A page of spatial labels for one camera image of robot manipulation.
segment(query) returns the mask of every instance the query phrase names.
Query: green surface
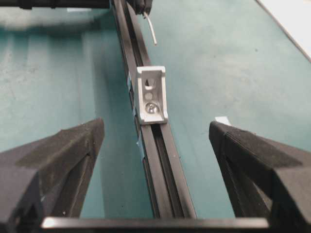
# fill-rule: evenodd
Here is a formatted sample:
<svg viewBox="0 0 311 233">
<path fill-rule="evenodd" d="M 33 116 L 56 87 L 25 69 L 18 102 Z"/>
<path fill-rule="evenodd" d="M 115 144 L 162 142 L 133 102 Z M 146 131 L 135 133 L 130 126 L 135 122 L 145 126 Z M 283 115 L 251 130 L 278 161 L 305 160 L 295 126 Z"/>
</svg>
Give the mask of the green surface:
<svg viewBox="0 0 311 233">
<path fill-rule="evenodd" d="M 311 65 L 254 0 L 154 1 L 140 24 L 166 67 L 170 124 L 199 217 L 233 213 L 208 135 L 233 126 L 311 151 Z"/>
<path fill-rule="evenodd" d="M 0 151 L 96 117 L 82 217 L 152 217 L 112 12 L 0 9 Z"/>
<path fill-rule="evenodd" d="M 157 47 L 139 18 L 197 215 L 232 217 L 209 123 L 311 150 L 311 65 L 252 0 L 155 1 Z M 0 151 L 102 117 L 82 217 L 152 216 L 110 11 L 0 9 L 0 73 Z"/>
</svg>

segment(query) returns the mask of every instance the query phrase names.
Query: silver corner bracket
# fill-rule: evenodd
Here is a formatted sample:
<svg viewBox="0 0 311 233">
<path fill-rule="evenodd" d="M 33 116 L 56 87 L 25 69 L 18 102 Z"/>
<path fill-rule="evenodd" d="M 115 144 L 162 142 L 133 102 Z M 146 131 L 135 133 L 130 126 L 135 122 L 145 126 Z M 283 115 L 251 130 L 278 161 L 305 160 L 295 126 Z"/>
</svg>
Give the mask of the silver corner bracket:
<svg viewBox="0 0 311 233">
<path fill-rule="evenodd" d="M 137 67 L 135 105 L 142 125 L 168 122 L 165 67 Z"/>
</svg>

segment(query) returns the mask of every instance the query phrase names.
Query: screw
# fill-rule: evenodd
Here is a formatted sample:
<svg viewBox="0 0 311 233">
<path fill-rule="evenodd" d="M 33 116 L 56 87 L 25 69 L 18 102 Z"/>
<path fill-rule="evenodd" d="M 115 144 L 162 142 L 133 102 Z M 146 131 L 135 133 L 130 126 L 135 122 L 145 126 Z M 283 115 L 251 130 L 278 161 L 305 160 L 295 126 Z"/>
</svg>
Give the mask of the screw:
<svg viewBox="0 0 311 233">
<path fill-rule="evenodd" d="M 154 114 L 154 113 L 157 113 L 159 111 L 159 107 L 154 103 L 147 103 L 146 104 L 146 111 L 147 111 L 147 113 Z"/>
</svg>

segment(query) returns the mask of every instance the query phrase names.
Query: black plastic part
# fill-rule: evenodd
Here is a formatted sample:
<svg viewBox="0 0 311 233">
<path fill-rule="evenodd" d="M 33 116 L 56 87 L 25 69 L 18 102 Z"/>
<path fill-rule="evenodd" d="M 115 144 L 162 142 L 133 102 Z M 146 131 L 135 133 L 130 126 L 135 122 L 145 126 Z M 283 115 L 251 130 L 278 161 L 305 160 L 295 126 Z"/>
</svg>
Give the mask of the black plastic part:
<svg viewBox="0 0 311 233">
<path fill-rule="evenodd" d="M 210 124 L 209 139 L 237 216 L 310 232 L 311 153 L 218 122 Z"/>
<path fill-rule="evenodd" d="M 16 6 L 22 9 L 33 7 L 109 8 L 109 0 L 0 0 L 0 6 Z"/>
<path fill-rule="evenodd" d="M 44 216 L 79 216 L 103 138 L 97 119 L 0 153 L 0 232 L 30 232 Z"/>
<path fill-rule="evenodd" d="M 127 0 L 127 1 L 134 9 L 136 15 L 141 15 L 144 12 L 146 12 L 148 15 L 150 14 L 153 0 Z"/>
</svg>

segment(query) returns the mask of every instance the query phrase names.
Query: bracket hole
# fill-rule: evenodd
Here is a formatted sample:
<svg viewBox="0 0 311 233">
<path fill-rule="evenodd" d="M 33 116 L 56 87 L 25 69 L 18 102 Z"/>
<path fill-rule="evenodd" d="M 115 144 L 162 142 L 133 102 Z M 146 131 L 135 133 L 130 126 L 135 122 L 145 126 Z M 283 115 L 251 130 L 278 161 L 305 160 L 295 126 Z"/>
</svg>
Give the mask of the bracket hole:
<svg viewBox="0 0 311 233">
<path fill-rule="evenodd" d="M 148 92 L 145 94 L 145 99 L 148 101 L 151 101 L 153 99 L 153 94 L 151 92 Z"/>
<path fill-rule="evenodd" d="M 145 88 L 146 90 L 152 90 L 156 87 L 156 82 L 154 79 L 146 79 Z"/>
</svg>

